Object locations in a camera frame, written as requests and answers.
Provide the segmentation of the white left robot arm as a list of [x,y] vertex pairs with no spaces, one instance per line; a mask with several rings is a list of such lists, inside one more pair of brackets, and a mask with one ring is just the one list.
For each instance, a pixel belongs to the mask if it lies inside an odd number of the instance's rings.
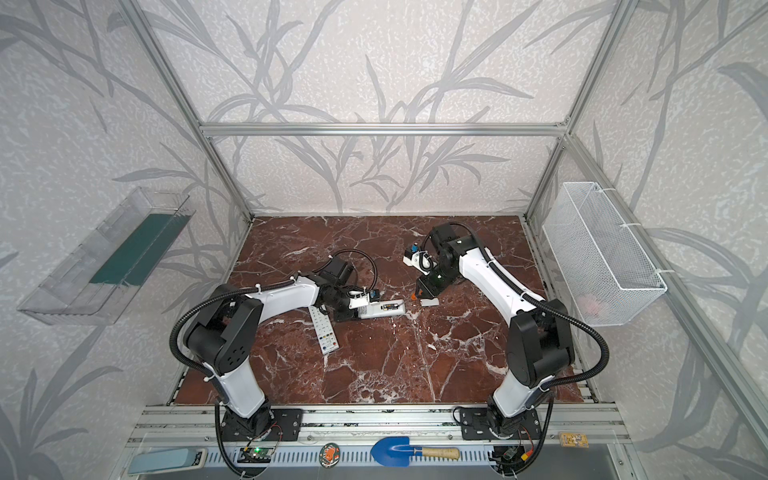
[[[342,254],[365,258],[372,270],[368,286],[348,283],[354,270]],[[324,307],[344,320],[352,319],[353,294],[365,299],[375,290],[375,260],[358,249],[341,249],[320,267],[280,283],[249,288],[222,284],[206,300],[182,314],[169,336],[173,357],[212,382],[227,410],[243,420],[254,420],[268,410],[267,397],[250,365],[250,352],[261,323],[286,312]]]

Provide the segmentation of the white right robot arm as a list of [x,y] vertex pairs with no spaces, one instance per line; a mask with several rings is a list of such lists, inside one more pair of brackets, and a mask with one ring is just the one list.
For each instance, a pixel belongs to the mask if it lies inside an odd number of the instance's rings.
[[[488,403],[496,429],[536,408],[554,388],[591,379],[608,366],[610,347],[604,337],[571,316],[561,301],[546,300],[515,278],[470,227],[449,222],[432,228],[422,243],[405,251],[403,261],[421,273],[416,298],[435,299],[464,279],[506,322],[508,372]],[[561,377],[575,359],[573,329],[591,337],[600,356],[582,373]]]

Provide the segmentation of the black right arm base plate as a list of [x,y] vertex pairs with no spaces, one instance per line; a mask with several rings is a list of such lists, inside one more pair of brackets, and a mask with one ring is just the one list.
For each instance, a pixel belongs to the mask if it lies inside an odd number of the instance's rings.
[[463,440],[528,441],[541,437],[543,421],[535,410],[526,410],[513,418],[504,417],[488,407],[455,407],[452,414]]

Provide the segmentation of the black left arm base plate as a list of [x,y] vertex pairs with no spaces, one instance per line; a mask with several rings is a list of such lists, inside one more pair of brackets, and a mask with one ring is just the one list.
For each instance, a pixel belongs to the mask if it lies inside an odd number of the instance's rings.
[[261,408],[250,418],[242,418],[229,408],[220,421],[220,437],[224,442],[298,440],[304,411],[302,409]]

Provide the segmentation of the white remote control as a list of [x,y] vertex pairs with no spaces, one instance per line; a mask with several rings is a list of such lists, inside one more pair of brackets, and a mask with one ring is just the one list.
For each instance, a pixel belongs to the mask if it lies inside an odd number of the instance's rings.
[[357,308],[357,317],[360,319],[396,317],[405,313],[403,300],[371,302],[366,306]]

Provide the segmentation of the white battery cover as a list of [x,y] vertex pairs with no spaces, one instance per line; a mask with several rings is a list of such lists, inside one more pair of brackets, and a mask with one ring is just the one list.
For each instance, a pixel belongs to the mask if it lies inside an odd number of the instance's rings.
[[422,307],[438,306],[440,304],[440,301],[437,298],[433,298],[433,299],[420,299],[419,302],[420,302],[420,305]]

